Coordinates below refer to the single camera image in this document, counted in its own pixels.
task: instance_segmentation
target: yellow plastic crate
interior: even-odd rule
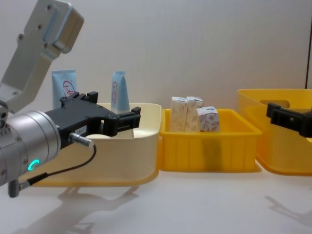
[[[233,110],[218,110],[219,133],[169,132],[170,110],[162,111],[159,166],[164,171],[253,172],[261,132]]]
[[[312,175],[311,139],[270,124],[271,119],[266,117],[270,102],[301,113],[308,112],[312,106],[312,90],[238,90],[239,113],[263,132],[257,144],[256,157],[261,165],[278,174]]]

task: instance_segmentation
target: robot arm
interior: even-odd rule
[[[60,149],[76,142],[92,147],[90,134],[115,136],[139,126],[140,108],[117,115],[99,105],[98,93],[74,93],[61,107],[29,111],[7,118],[32,102],[51,62],[71,51],[83,25],[71,4],[38,0],[18,47],[0,83],[0,186],[9,183],[10,197],[31,185],[18,177],[54,159]]]

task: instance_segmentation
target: yellow plastic bin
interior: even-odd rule
[[[159,166],[175,172],[254,172],[261,132],[234,110],[218,110],[219,133],[169,132],[170,110],[163,110]]]
[[[312,106],[308,89],[242,89],[238,90],[238,109],[258,127],[263,136],[257,144],[257,160],[268,171],[286,175],[312,175],[312,143],[298,132],[270,124],[267,104],[301,113]]]
[[[110,103],[99,103],[106,108]],[[42,187],[102,187],[134,186],[151,181],[158,175],[157,148],[161,122],[161,106],[149,103],[130,103],[141,107],[140,127],[135,138],[109,138],[90,135],[97,154],[86,166],[54,175],[36,184]],[[44,172],[54,172],[85,162],[92,150],[78,144],[62,149],[52,161],[25,174],[23,179]]]

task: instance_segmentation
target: white table surface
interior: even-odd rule
[[[311,234],[312,177],[160,172],[138,188],[0,188],[0,234]]]

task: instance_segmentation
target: light blue tube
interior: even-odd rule
[[[111,109],[116,114],[130,111],[125,72],[113,73]]]
[[[77,91],[75,70],[52,71],[53,109],[60,108],[60,98]]]

